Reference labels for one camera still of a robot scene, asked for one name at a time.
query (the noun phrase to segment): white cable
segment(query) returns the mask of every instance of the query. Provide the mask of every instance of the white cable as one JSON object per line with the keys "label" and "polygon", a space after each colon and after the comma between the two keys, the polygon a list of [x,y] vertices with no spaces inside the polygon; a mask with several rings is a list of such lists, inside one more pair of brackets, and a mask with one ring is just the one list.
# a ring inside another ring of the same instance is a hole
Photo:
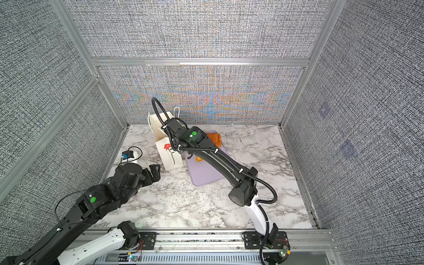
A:
{"label": "white cable", "polygon": [[176,108],[178,108],[178,116],[177,116],[177,118],[179,118],[179,117],[180,117],[180,107],[175,107],[175,108],[174,108],[174,117],[175,117],[175,109],[176,109]]}

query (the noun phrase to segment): black wire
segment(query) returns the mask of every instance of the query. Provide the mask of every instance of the black wire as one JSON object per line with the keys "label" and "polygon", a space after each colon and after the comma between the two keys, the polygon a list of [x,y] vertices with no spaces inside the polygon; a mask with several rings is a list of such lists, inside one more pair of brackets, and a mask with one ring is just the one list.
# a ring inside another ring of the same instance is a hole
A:
{"label": "black wire", "polygon": [[142,155],[143,155],[143,151],[139,148],[139,147],[137,147],[137,146],[130,146],[129,148],[128,148],[128,150],[127,150],[127,162],[126,163],[129,163],[128,162],[128,160],[129,160],[129,158],[128,158],[128,155],[129,155],[129,151],[130,151],[130,149],[131,148],[137,148],[138,150],[140,150],[140,152],[141,152],[141,155],[139,156],[139,157],[137,157],[136,159],[134,159],[134,160],[131,160],[130,162],[134,162],[134,161],[136,161],[137,159],[139,159]]}
{"label": "black wire", "polygon": [[54,208],[54,214],[56,215],[57,222],[58,222],[58,224],[59,224],[59,228],[60,228],[60,229],[62,229],[62,227],[61,227],[61,224],[60,224],[59,217],[57,216],[57,213],[56,213],[57,206],[59,206],[59,204],[60,204],[60,203],[63,201],[63,199],[65,199],[66,197],[71,196],[71,195],[73,195],[73,194],[75,194],[75,193],[79,193],[79,192],[81,192],[81,191],[86,191],[86,190],[87,190],[87,189],[85,189],[85,190],[79,190],[79,191],[75,191],[75,192],[73,192],[73,193],[70,193],[70,194],[66,195],[65,197],[63,197],[62,199],[60,199],[60,201],[56,204],[56,207]]}
{"label": "black wire", "polygon": [[162,104],[159,102],[159,100],[158,100],[157,98],[153,97],[153,98],[152,98],[153,110],[155,111],[156,116],[158,117],[158,119],[159,119],[160,123],[161,123],[163,126],[165,126],[165,123],[164,123],[164,121],[162,120],[162,117],[160,117],[160,115],[159,115],[159,111],[158,111],[158,108],[157,108],[156,104],[158,104],[158,105],[159,105],[159,108],[161,108],[161,110],[162,110],[162,112],[165,114],[165,117],[166,117],[166,119],[167,119],[167,120],[169,120],[168,113],[166,113],[165,109],[163,108],[163,106],[162,106]]}
{"label": "black wire", "polygon": [[[170,133],[170,131],[168,130],[168,127],[165,127],[165,130],[167,131],[167,133]],[[171,143],[171,146],[172,146],[173,145],[172,138],[169,137],[169,139],[170,139],[170,143]],[[180,147],[179,150],[181,150],[181,151],[206,151],[206,152],[215,152],[215,150],[205,149],[205,148],[182,148],[182,147]],[[225,154],[221,153],[221,150],[220,149],[218,149],[218,151],[216,153],[219,154],[219,155],[221,155],[228,162],[230,162],[233,165],[234,168],[236,168],[237,170],[240,170],[236,165],[234,165],[234,163],[231,160],[229,160],[227,158],[227,156]],[[270,184],[268,184],[264,180],[261,180],[259,178],[255,178],[255,177],[253,177],[253,176],[251,176],[251,175],[249,175],[249,174],[247,174],[247,173],[245,173],[243,171],[241,173],[243,175],[245,175],[246,177],[248,177],[249,179],[254,180],[254,181],[257,181],[257,182],[263,184],[265,187],[267,187],[272,192],[272,195],[273,195],[272,200],[257,200],[256,201],[257,203],[273,204],[273,203],[275,203],[277,201],[277,199],[278,199],[277,192],[274,190],[274,188]]]}
{"label": "black wire", "polygon": [[112,228],[116,228],[116,227],[117,226],[112,226],[111,228],[109,228],[109,230],[106,232],[106,234],[109,233],[112,230]]}
{"label": "black wire", "polygon": [[259,209],[261,210],[264,218],[265,218],[265,223],[266,223],[266,231],[265,231],[265,236],[264,239],[262,241],[261,247],[259,249],[259,258],[261,260],[262,265],[266,265],[264,262],[264,257],[262,254],[262,250],[264,249],[265,243],[268,241],[268,237],[269,237],[269,222],[268,222],[268,216],[266,215],[264,209],[262,208],[261,205],[258,205]]}
{"label": "black wire", "polygon": [[42,245],[36,252],[34,252],[30,257],[34,257],[35,256],[35,254],[38,252],[38,251],[40,251],[40,250],[42,250],[42,248],[43,247],[45,247],[55,236],[57,236],[57,232],[58,231],[56,231],[56,233],[54,233],[53,234],[53,236],[48,240],[48,241],[46,241],[46,243],[44,243],[44,245]]}
{"label": "black wire", "polygon": [[184,126],[186,126],[186,128],[188,129],[187,123],[185,123],[185,121],[183,121],[182,119],[178,118],[178,117],[174,117],[176,120],[179,120],[180,122],[182,122],[184,124]]}

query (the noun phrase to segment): black mounting plate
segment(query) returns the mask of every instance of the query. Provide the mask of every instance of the black mounting plate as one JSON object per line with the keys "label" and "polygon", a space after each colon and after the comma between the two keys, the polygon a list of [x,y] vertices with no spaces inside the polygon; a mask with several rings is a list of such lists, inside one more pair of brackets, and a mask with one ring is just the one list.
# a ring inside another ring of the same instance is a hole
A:
{"label": "black mounting plate", "polygon": [[153,250],[156,243],[156,232],[140,232],[141,240],[143,244],[141,245],[142,250]]}
{"label": "black mounting plate", "polygon": [[[261,239],[263,236],[258,232],[244,232],[242,234],[242,238],[244,241],[245,249],[260,249],[261,248]],[[275,240],[272,242],[272,246],[269,248],[272,249],[281,249],[285,242],[282,240],[287,240],[287,233],[284,231],[278,231],[275,236]]]}

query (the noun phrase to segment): gray fabric wall panel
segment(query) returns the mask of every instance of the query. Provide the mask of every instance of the gray fabric wall panel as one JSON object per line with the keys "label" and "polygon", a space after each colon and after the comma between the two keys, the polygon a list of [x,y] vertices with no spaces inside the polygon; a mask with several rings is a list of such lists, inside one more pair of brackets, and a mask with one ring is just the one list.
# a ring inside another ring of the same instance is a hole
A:
{"label": "gray fabric wall panel", "polygon": [[424,263],[423,14],[349,0],[286,127],[348,265]]}
{"label": "gray fabric wall panel", "polygon": [[[96,86],[0,204],[0,260],[26,250],[57,224],[56,203],[98,184],[122,127]],[[63,200],[59,218],[80,194]]]}
{"label": "gray fabric wall panel", "polygon": [[151,97],[188,123],[277,123],[302,67],[101,66],[130,123],[147,123]]}
{"label": "gray fabric wall panel", "polygon": [[2,178],[91,74],[48,0],[2,1],[0,14]]}
{"label": "gray fabric wall panel", "polygon": [[97,57],[308,58],[332,0],[65,3]]}

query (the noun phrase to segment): purple cutting board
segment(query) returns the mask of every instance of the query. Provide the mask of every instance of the purple cutting board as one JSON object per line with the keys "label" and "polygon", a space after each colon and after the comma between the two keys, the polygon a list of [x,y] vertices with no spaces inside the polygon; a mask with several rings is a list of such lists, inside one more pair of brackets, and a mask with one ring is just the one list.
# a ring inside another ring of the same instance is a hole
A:
{"label": "purple cutting board", "polygon": [[[216,133],[215,131],[206,131],[206,133]],[[220,148],[224,153],[227,153],[224,144],[222,143]],[[186,159],[188,173],[191,177],[191,182],[195,186],[205,185],[220,179],[225,178],[218,170],[211,166],[208,162],[202,160],[200,162],[196,161],[196,155],[193,155],[190,159],[187,159],[190,155],[187,152],[184,152],[184,157]]]}

